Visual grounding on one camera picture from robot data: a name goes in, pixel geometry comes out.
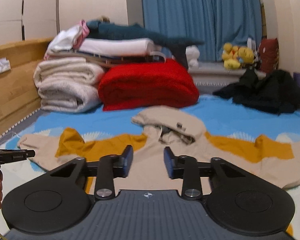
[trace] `red blanket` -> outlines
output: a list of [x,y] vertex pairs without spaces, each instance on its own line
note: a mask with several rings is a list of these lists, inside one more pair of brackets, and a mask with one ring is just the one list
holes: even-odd
[[104,111],[159,105],[181,108],[199,98],[192,77],[173,59],[113,67],[103,76],[98,93]]

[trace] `gray ribbed plate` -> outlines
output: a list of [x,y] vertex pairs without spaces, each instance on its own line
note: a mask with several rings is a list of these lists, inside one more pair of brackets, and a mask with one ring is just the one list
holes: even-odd
[[289,240],[285,233],[249,237],[216,224],[197,201],[180,198],[175,190],[122,190],[112,200],[99,201],[72,228],[33,236],[11,230],[9,240]]

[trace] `pink cloth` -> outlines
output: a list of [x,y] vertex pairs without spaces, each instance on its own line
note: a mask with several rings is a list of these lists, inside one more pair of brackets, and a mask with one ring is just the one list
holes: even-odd
[[89,35],[89,32],[90,32],[90,31],[89,31],[89,28],[88,28],[88,26],[87,26],[87,23],[86,23],[85,20],[81,20],[81,21],[79,22],[79,25],[82,26],[82,33],[81,33],[81,35],[77,38],[76,44],[73,45],[73,48],[74,48],[74,49],[80,48],[80,46],[81,46],[83,40]]

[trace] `red cushion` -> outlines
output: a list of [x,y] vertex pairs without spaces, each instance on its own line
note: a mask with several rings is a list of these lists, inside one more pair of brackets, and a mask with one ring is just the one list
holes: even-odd
[[259,55],[261,59],[261,71],[271,73],[276,70],[279,63],[278,39],[263,39],[259,46]]
[[98,93],[104,111],[158,105],[181,108],[199,98],[192,77],[173,59],[113,67],[103,76]]

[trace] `silver screw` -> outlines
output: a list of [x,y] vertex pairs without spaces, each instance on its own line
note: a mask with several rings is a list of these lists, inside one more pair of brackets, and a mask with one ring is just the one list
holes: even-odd
[[194,189],[194,188],[187,189],[187,190],[185,191],[185,195],[186,195],[187,197],[197,197],[197,196],[200,195],[200,191],[197,190],[197,189]]
[[107,189],[107,188],[102,188],[97,190],[97,195],[99,197],[109,197],[112,194],[112,190]]

